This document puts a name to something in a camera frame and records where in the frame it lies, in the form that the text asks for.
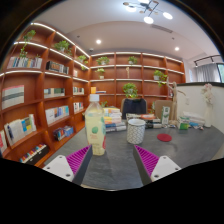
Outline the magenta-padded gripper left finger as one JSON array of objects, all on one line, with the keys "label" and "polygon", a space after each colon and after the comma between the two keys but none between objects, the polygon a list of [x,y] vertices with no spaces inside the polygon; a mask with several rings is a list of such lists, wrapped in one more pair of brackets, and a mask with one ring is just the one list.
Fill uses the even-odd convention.
[{"label": "magenta-padded gripper left finger", "polygon": [[92,155],[92,146],[88,145],[68,156],[57,156],[44,167],[44,170],[81,185]]}]

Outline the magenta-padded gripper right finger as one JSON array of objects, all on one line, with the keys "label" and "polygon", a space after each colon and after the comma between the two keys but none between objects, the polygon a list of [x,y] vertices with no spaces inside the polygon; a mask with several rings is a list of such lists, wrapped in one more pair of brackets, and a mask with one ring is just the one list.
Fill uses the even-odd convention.
[{"label": "magenta-padded gripper right finger", "polygon": [[133,155],[143,185],[159,180],[180,170],[180,167],[167,156],[157,156],[135,145]]}]

